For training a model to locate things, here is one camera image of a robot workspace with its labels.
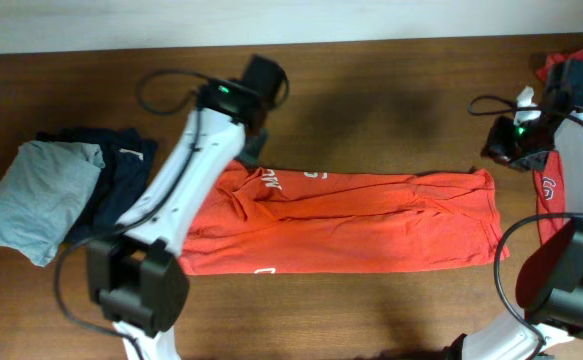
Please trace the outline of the orange FRAM t-shirt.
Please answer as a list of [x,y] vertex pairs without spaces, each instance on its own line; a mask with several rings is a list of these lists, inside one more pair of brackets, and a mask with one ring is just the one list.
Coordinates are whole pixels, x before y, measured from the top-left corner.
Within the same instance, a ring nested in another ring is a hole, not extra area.
[[490,264],[501,236],[484,169],[337,174],[233,161],[179,263],[188,275],[423,272]]

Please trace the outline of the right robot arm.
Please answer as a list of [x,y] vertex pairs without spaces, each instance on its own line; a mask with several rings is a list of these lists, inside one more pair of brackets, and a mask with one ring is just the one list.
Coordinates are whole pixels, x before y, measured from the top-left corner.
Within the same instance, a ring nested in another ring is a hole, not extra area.
[[523,264],[516,300],[503,290],[493,266],[496,291],[506,311],[486,328],[460,335],[445,359],[545,359],[547,349],[583,339],[583,61],[553,65],[539,103],[509,101],[495,112],[482,154],[519,171],[545,169],[559,156],[564,209],[523,218],[508,228],[561,219],[563,226]]

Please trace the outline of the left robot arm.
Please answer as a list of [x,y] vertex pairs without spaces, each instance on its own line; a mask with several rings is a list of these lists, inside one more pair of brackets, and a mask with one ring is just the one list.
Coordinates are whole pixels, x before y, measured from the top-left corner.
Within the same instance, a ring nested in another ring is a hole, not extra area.
[[176,359],[174,325],[189,292],[177,262],[212,185],[289,93],[286,78],[209,79],[175,148],[113,230],[85,241],[89,296],[129,359]]

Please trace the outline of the red crumpled shirt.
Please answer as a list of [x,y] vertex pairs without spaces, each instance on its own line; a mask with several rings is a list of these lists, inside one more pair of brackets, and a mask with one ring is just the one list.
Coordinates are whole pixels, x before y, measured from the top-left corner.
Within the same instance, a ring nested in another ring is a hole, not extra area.
[[[535,70],[536,76],[543,82],[547,81],[549,71],[553,66],[567,60],[583,61],[583,49],[570,53],[554,53],[546,57],[542,67]],[[541,172],[534,171],[534,186],[537,198],[537,213],[547,214],[565,211],[565,192],[560,155],[552,152]],[[540,242],[547,243],[550,238],[564,226],[564,219],[545,219],[538,224]]]

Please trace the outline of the navy folded garment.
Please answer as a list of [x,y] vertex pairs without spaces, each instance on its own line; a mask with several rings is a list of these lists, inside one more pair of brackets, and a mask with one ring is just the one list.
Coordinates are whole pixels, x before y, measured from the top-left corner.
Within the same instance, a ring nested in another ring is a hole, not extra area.
[[39,132],[36,138],[46,142],[95,144],[102,151],[105,167],[83,212],[65,236],[70,243],[115,228],[118,218],[147,188],[158,147],[156,141],[141,138],[134,128],[63,129],[57,134]]

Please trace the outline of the grey folded shirt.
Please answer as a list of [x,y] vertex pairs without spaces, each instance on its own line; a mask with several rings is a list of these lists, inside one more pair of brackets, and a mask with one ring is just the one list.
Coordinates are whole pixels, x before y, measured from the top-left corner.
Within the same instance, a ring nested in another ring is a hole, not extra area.
[[0,180],[0,247],[47,266],[104,168],[96,144],[29,141],[19,146]]

